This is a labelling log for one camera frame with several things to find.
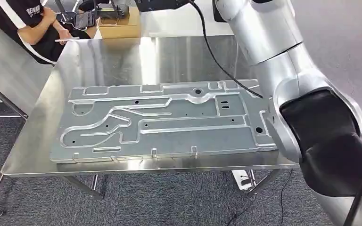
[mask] cardboard box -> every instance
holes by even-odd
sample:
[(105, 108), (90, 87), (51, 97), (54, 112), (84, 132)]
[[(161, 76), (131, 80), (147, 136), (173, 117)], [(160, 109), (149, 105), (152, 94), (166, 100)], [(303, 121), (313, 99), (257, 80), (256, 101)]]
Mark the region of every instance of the cardboard box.
[(98, 20), (98, 29), (103, 39), (140, 38), (140, 12), (137, 7), (130, 7), (130, 13), (124, 19), (100, 18)]

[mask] person's arm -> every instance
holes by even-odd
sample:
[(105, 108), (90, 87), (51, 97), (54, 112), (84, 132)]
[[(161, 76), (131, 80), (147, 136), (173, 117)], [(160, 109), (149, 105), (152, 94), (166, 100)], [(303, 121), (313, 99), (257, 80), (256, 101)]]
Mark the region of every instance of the person's arm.
[(44, 7), (43, 18), (37, 26), (26, 26), (18, 29), (17, 32), (25, 42), (35, 45), (41, 40), (54, 21), (56, 21), (56, 14), (50, 8)]
[[(64, 28), (57, 20), (55, 20), (52, 23), (52, 26), (56, 29), (56, 31), (59, 33), (59, 38), (60, 39), (69, 39), (72, 38), (72, 35), (70, 34), (70, 32)], [(64, 45), (66, 42), (65, 41), (61, 41), (60, 44)]]

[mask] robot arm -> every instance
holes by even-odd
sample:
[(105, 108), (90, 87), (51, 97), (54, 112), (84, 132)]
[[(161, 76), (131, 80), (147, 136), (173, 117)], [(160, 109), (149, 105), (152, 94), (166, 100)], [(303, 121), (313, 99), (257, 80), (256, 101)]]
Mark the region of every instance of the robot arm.
[[(137, 5), (150, 11), (188, 2), (138, 0)], [(256, 74), (268, 103), (266, 127), (278, 149), (300, 164), (306, 183), (335, 225), (362, 226), (362, 195), (357, 195), (362, 190), (362, 111), (310, 58), (290, 0), (214, 3)], [(357, 214), (349, 213), (360, 199)], [(345, 222), (347, 216), (354, 218), (353, 224)]]

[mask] rectangular slot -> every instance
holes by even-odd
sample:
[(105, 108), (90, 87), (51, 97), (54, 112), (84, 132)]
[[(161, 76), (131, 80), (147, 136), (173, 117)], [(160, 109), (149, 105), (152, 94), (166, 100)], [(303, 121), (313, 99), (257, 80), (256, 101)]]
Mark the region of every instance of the rectangular slot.
[(96, 147), (93, 152), (119, 152), (121, 147)]

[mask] black and white shirt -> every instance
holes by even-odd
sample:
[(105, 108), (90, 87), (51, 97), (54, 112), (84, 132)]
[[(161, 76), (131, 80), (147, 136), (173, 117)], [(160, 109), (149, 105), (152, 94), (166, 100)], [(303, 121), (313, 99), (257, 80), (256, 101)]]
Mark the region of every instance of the black and white shirt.
[(52, 25), (34, 46), (23, 41), (17, 33), (18, 29), (38, 25), (42, 20), (42, 12), (43, 6), (40, 0), (0, 0), (0, 29), (39, 63), (55, 64), (58, 58), (56, 52), (61, 51), (63, 47), (55, 42), (59, 34)]

